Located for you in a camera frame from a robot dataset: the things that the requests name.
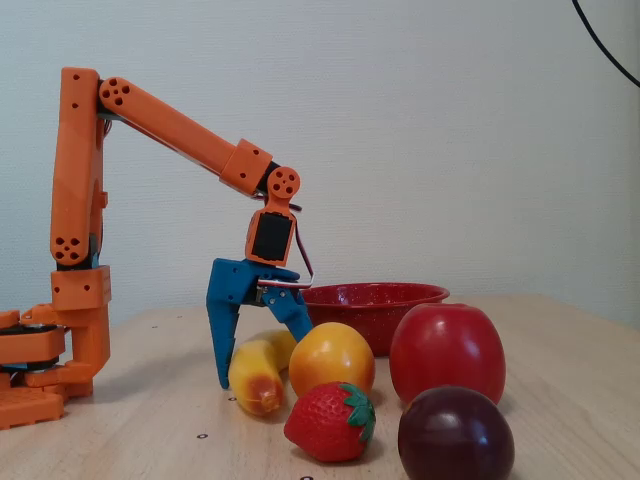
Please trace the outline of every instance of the banana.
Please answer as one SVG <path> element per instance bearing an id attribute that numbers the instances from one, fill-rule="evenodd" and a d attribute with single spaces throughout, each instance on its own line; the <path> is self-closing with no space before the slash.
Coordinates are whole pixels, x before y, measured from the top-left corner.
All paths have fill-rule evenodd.
<path id="1" fill-rule="evenodd" d="M 267 330 L 236 349 L 229 365 L 229 386 L 245 411 L 265 416 L 282 406 L 280 372 L 289 366 L 295 346 L 288 330 Z"/>

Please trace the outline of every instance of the strawberry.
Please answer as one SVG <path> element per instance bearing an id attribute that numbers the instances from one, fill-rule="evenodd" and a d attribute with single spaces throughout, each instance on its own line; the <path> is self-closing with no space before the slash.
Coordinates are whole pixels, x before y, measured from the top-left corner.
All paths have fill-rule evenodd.
<path id="1" fill-rule="evenodd" d="M 284 435 L 320 462 L 343 462 L 362 455 L 375 424 L 373 405 L 358 387 L 331 382 L 298 399 Z"/>

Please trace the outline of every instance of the red speckled bowl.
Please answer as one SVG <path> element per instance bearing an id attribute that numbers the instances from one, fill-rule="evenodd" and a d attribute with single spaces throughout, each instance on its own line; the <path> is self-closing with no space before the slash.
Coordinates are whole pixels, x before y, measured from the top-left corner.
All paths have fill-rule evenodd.
<path id="1" fill-rule="evenodd" d="M 352 283 L 302 291 L 311 323 L 340 322 L 355 328 L 376 357 L 389 355 L 400 320 L 421 303 L 441 303 L 449 291 L 419 283 Z"/>

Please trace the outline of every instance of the orange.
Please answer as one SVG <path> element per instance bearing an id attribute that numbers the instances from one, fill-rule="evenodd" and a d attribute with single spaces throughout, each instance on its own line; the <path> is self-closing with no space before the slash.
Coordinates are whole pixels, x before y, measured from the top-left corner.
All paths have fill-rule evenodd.
<path id="1" fill-rule="evenodd" d="M 289 379 L 298 397 L 330 382 L 351 383 L 368 395 L 375 368 L 373 352 L 362 335 L 348 325 L 328 322 L 298 342 L 289 361 Z"/>

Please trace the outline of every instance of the strawberry leaves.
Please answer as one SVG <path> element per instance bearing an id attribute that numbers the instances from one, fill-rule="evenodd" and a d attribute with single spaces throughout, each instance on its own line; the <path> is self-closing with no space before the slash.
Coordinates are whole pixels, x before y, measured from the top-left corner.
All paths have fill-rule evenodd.
<path id="1" fill-rule="evenodd" d="M 369 397 L 358 387 L 349 383 L 341 384 L 340 388 L 351 394 L 350 397 L 344 399 L 345 405 L 353 407 L 353 412 L 351 412 L 347 423 L 352 427 L 364 427 L 360 434 L 360 442 L 368 443 L 373 437 L 376 425 L 376 412 Z"/>

